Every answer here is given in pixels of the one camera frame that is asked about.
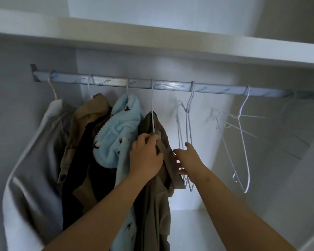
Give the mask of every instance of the zipper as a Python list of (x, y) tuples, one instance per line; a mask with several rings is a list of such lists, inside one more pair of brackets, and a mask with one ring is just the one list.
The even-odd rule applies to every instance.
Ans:
[[(119, 98), (117, 99), (117, 101), (115, 102), (114, 106), (118, 103), (118, 101), (120, 100), (121, 97), (119, 97)], [(103, 125), (103, 127), (102, 127), (102, 128), (99, 130), (99, 132), (96, 134), (95, 139), (94, 139), (94, 143), (97, 142), (96, 139), (97, 139), (98, 135), (100, 134), (100, 132), (102, 131), (102, 129), (107, 125), (107, 123), (108, 123), (112, 118), (114, 118), (117, 114), (123, 112), (123, 111), (129, 106), (130, 98), (131, 98), (131, 95), (129, 94), (129, 95), (128, 95), (128, 100), (127, 100), (127, 103), (126, 103), (124, 109), (122, 109), (121, 111), (117, 112), (115, 115), (113, 115), (111, 118), (109, 118), (108, 121), (106, 121), (106, 123)]]

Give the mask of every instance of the light blue fleece garment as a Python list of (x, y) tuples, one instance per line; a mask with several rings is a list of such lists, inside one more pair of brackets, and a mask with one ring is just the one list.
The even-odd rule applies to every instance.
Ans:
[[(111, 118), (105, 123), (94, 139), (93, 155), (99, 165), (117, 168), (115, 186), (129, 173), (129, 152), (137, 140), (138, 125), (143, 119), (138, 98), (122, 95), (115, 103)], [(134, 208), (117, 234), (110, 251), (132, 251), (136, 239)]]

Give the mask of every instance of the metal rod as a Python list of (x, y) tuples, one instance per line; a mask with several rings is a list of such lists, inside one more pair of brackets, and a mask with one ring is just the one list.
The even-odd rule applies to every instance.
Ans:
[[(48, 71), (39, 71), (35, 64), (31, 64), (31, 71), (35, 82), (47, 82)], [(81, 84), (86, 85), (89, 75), (84, 74), (69, 74), (61, 72), (53, 72), (51, 74), (51, 81), (54, 83), (67, 83), (67, 84)], [(109, 77), (102, 75), (93, 75), (94, 84), (103, 86), (126, 87), (127, 78), (123, 77)], [(135, 79), (129, 78), (129, 88), (150, 89), (151, 79)], [(164, 81), (154, 79), (154, 90), (170, 90), (170, 91), (183, 91), (190, 92), (191, 82), (176, 82)], [(216, 85), (216, 84), (202, 84), (196, 83), (195, 92), (214, 93), (214, 94), (229, 94), (229, 95), (245, 95), (246, 86), (234, 85)], [(250, 96), (260, 97), (274, 97), (274, 98), (293, 98), (293, 90), (280, 90), (270, 88), (250, 88)], [(314, 99), (314, 92), (310, 91), (297, 91), (297, 99)]]

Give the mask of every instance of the wardrobe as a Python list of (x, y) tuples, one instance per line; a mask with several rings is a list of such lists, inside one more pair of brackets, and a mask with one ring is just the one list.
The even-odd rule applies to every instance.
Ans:
[[(37, 70), (314, 92), (314, 0), (0, 0), (0, 251), (6, 250), (2, 195), (9, 173), (54, 94)], [(86, 83), (53, 81), (74, 106)], [(125, 86), (90, 84), (113, 105)], [(151, 90), (130, 88), (144, 115)], [(191, 92), (154, 90), (153, 106), (178, 148), (176, 109)], [(222, 133), (240, 178), (247, 168), (240, 131), (217, 120), (237, 115), (243, 95), (195, 92), (193, 145), (202, 161), (298, 250), (314, 250), (314, 97), (250, 96), (240, 119), (251, 182), (233, 179)], [(185, 132), (185, 112), (179, 112)], [(233, 125), (237, 122), (228, 119)], [(169, 199), (171, 250), (225, 250), (194, 188)]]

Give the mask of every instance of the shelf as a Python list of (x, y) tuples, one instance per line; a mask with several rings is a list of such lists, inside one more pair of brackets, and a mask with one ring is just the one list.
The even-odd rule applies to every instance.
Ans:
[(0, 37), (106, 51), (314, 68), (314, 44), (0, 9)]

